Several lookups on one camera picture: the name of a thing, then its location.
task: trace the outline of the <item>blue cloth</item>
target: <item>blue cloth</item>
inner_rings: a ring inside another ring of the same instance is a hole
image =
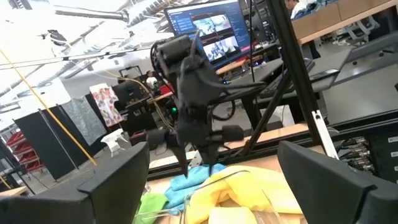
[[[215,174],[225,168],[226,166],[222,164],[215,164],[211,173]],[[170,187],[164,193],[169,200],[164,208],[183,211],[185,197],[199,188],[207,178],[209,178],[209,165],[193,167],[188,171],[188,178],[179,175],[171,179]]]
[[[215,164],[211,173],[215,174],[223,169],[225,169],[224,165]],[[188,171],[188,178],[179,175],[171,179],[170,187],[172,190],[186,189],[203,183],[207,178],[209,178],[209,165],[197,166]]]

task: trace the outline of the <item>black stand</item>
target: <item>black stand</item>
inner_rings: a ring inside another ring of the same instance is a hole
[[[257,125],[257,128],[254,130],[251,139],[246,142],[243,153],[250,153],[257,143],[257,140],[263,132],[265,124],[267,124],[271,118],[272,113],[275,111],[276,106],[282,99],[282,96],[285,93],[290,81],[293,81],[294,87],[297,91],[297,97],[301,104],[301,109],[307,122],[311,138],[315,144],[322,143],[322,146],[326,152],[325,144],[321,140],[321,136],[316,124],[316,119],[318,122],[320,122],[319,114],[316,115],[319,108],[310,83],[310,79],[308,77],[307,69],[305,68],[300,47],[293,31],[292,23],[287,15],[285,5],[282,1],[273,0],[266,0],[266,3],[274,23],[274,29],[279,38],[280,46],[282,47],[282,58],[284,59],[284,63],[288,72],[284,74],[276,94],[272,98],[264,115],[260,119],[260,122]]]

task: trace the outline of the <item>monitor screen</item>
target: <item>monitor screen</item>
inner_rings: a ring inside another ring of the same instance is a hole
[[[165,9],[175,35],[194,38],[199,30],[200,47],[214,69],[248,54],[250,36],[238,0],[192,4]]]

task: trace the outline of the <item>yellow cloth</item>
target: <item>yellow cloth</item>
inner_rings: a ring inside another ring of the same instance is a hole
[[[212,208],[209,224],[257,224],[254,214],[246,207]]]
[[[212,183],[231,174],[234,175]],[[274,208],[278,213],[302,214],[285,177],[279,172],[257,167],[230,166],[213,174],[202,185],[209,183],[212,184],[195,191],[190,199],[186,211],[189,224],[199,224],[207,220],[210,210],[227,199],[232,199],[252,211],[270,212]]]

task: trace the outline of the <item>green cloth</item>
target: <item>green cloth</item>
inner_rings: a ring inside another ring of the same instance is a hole
[[[158,212],[163,209],[167,202],[167,197],[163,194],[146,193],[141,196],[141,206],[138,209],[137,216],[134,219],[134,224],[153,224],[156,217],[143,217],[139,214],[148,212]]]

